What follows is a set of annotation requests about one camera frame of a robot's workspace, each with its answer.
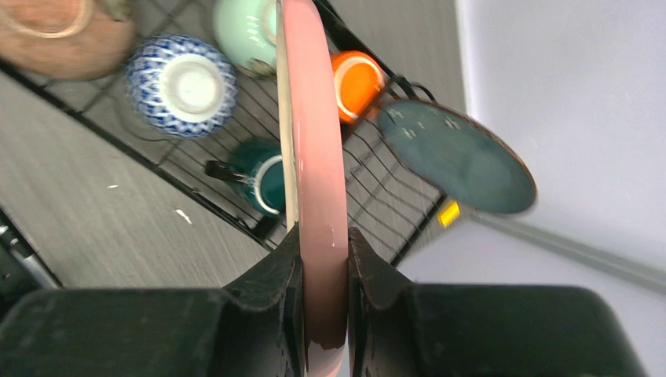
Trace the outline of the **orange mug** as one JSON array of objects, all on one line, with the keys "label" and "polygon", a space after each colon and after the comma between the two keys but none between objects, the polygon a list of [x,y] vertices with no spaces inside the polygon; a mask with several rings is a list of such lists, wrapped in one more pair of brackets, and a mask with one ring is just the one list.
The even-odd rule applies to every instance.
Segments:
[{"label": "orange mug", "polygon": [[338,116],[353,124],[385,86],[386,76],[378,62],[357,50],[331,54]]}]

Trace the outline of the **blue white patterned bowl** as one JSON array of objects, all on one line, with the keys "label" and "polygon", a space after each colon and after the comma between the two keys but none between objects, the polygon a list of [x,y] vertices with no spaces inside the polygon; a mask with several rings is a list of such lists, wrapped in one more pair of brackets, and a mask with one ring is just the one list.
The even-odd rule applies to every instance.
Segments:
[{"label": "blue white patterned bowl", "polygon": [[125,67],[133,110],[163,134],[204,137],[220,130],[237,104],[236,70],[211,44],[166,33],[145,39]]}]

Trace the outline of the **blue floral plate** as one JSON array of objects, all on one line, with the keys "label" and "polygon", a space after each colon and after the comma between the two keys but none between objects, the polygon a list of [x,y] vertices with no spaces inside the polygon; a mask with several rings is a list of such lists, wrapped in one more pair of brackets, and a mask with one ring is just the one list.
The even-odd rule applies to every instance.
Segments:
[{"label": "blue floral plate", "polygon": [[376,124],[387,148],[406,169],[468,207],[517,214],[536,202],[536,183],[525,163],[464,114],[403,99],[383,104]]}]

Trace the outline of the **dark green mug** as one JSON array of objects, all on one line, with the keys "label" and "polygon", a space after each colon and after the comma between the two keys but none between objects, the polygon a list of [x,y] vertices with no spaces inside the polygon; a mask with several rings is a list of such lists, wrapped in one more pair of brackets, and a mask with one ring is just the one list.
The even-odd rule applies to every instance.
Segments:
[{"label": "dark green mug", "polygon": [[228,160],[208,160],[204,173],[227,183],[256,211],[276,217],[286,208],[284,165],[278,141],[251,137]]}]

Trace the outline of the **black wire dish rack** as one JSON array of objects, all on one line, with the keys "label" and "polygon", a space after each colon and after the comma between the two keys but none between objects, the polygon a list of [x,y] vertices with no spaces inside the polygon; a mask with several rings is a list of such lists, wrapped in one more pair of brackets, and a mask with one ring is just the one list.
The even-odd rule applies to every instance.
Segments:
[{"label": "black wire dish rack", "polygon": [[238,96],[232,117],[204,137],[179,138],[149,126],[132,108],[125,67],[138,46],[152,36],[178,33],[211,44],[213,1],[134,1],[134,48],[113,72],[97,79],[56,79],[1,59],[1,69],[85,128],[193,198],[234,228],[273,249],[284,238],[281,215],[265,216],[223,181],[204,173],[208,160],[227,161],[232,150],[251,137],[279,142],[278,96],[273,80],[253,79],[236,70]]}]

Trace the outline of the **brown speckled bowl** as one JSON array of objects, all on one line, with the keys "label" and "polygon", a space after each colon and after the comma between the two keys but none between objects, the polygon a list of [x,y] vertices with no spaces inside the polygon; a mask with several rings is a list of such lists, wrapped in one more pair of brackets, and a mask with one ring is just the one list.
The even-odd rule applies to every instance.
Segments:
[{"label": "brown speckled bowl", "polygon": [[1,59],[56,79],[97,79],[134,48],[134,1],[2,1]]}]

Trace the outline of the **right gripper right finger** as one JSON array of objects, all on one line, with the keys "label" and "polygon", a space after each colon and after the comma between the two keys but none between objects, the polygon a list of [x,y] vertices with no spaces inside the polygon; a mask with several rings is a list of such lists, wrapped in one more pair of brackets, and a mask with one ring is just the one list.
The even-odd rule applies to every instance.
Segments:
[{"label": "right gripper right finger", "polygon": [[582,287],[418,284],[349,230],[353,376],[642,376],[600,296]]}]

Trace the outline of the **light green bowl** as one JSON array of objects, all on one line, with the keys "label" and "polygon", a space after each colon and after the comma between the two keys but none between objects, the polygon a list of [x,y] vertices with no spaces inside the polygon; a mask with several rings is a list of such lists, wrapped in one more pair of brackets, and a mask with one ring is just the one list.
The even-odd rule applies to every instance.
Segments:
[{"label": "light green bowl", "polygon": [[276,78],[275,1],[216,1],[212,23],[221,51],[236,70],[253,79]]}]

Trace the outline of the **pink cream plate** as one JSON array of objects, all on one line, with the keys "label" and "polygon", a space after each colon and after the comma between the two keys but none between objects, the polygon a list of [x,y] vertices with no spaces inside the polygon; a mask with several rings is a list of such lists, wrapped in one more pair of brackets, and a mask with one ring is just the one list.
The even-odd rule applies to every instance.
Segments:
[{"label": "pink cream plate", "polygon": [[311,1],[278,3],[279,98],[289,104],[287,219],[298,221],[306,374],[335,376],[347,329],[347,222],[342,137],[327,37]]}]

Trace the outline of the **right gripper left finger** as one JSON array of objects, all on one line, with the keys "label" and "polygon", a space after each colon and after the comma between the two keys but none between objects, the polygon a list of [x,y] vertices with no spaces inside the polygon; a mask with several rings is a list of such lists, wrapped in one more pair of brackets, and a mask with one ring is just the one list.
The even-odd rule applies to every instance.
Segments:
[{"label": "right gripper left finger", "polygon": [[297,228],[224,287],[33,291],[1,322],[4,376],[300,376]]}]

